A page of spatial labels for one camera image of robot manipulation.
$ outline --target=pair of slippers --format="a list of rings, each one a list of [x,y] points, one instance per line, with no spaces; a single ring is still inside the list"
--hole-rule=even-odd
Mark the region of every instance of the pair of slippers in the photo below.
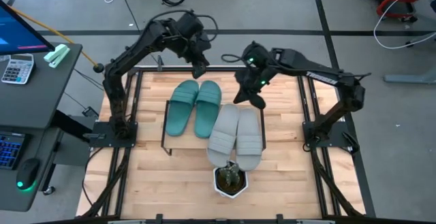
[[[194,132],[199,138],[209,138],[221,105],[221,89],[217,83],[210,80],[204,81],[200,88],[194,80],[186,80],[175,88],[170,99],[166,121],[168,135],[183,134],[194,105],[196,106]]]
[[[209,138],[207,156],[216,167],[225,167],[236,143],[236,162],[244,171],[254,170],[262,156],[262,136],[257,112],[251,108],[241,111],[233,104],[226,104]]]

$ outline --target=computer mouse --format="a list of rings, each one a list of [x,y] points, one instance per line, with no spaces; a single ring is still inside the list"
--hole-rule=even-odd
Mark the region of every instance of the computer mouse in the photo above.
[[[16,186],[20,190],[28,189],[33,185],[40,167],[38,159],[27,159],[22,163],[16,174]]]

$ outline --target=concrete floor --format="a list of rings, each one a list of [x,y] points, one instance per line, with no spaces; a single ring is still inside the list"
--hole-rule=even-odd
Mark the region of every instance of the concrete floor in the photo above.
[[[168,10],[160,0],[128,2],[140,28],[150,17]],[[322,0],[322,3],[331,31],[369,33],[378,20],[376,4],[371,0]],[[57,30],[136,29],[124,0],[115,0],[111,4],[103,0],[15,0],[13,6]],[[217,19],[220,29],[323,30],[315,0],[186,0],[176,8],[210,14]],[[436,30],[436,14],[430,9],[429,0],[419,1],[416,8],[425,17],[413,25],[386,20],[379,29],[392,33]],[[213,28],[210,22],[205,23],[207,29]],[[124,46],[137,38],[135,35],[82,34],[86,35],[70,37],[82,44],[84,51],[100,63],[117,57]],[[62,41],[53,36],[46,39]],[[380,38],[389,46],[402,45],[408,39]],[[330,65],[323,35],[220,35],[205,55],[212,64],[223,65],[219,59],[221,54],[240,54],[252,40],[268,48],[295,48],[313,61]],[[373,73],[362,82],[367,89],[365,107],[353,114],[353,118],[377,216],[436,221],[433,210],[436,206],[436,150],[432,133],[436,90],[433,86],[387,84],[382,80],[384,74],[421,74],[434,66],[436,43],[427,42],[412,49],[386,50],[378,46],[373,37],[333,36],[332,40],[341,68],[354,73]],[[165,51],[161,55],[166,65],[184,64],[171,52]],[[153,61],[147,57],[142,63],[152,65]],[[84,57],[80,57],[76,68],[102,80],[101,75],[93,73]],[[66,92],[84,106],[100,109],[103,93],[79,75],[73,74]],[[74,115],[82,112],[82,108],[66,96],[62,98],[59,109]],[[57,187],[54,195],[38,195],[32,209],[26,213],[0,211],[1,222],[19,224],[72,218],[76,213],[83,175],[82,167],[58,168],[52,179],[52,185]]]

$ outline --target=potted plant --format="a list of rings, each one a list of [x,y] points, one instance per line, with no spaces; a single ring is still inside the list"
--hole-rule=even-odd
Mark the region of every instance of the potted plant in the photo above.
[[[248,187],[247,173],[233,161],[228,161],[223,168],[215,168],[213,176],[215,190],[224,197],[234,199]]]

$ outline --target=computer monitor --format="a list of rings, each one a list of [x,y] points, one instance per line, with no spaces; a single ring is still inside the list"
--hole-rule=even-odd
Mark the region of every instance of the computer monitor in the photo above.
[[[53,50],[53,45],[0,0],[0,56]]]

